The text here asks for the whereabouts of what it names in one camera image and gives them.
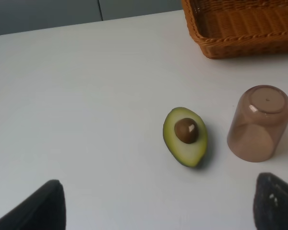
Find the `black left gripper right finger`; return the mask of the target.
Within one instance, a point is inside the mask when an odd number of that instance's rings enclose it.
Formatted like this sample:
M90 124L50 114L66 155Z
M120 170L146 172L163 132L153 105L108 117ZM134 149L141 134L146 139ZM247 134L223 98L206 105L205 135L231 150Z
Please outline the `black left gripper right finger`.
M288 183L270 172L260 173L253 217L258 230L288 230Z

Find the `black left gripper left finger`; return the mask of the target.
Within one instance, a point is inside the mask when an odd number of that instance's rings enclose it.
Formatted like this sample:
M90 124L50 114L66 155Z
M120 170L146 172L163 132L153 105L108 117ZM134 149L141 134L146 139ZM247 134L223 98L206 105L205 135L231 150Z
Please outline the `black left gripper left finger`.
M65 195L59 180L47 181L26 200L0 218L0 230L65 229Z

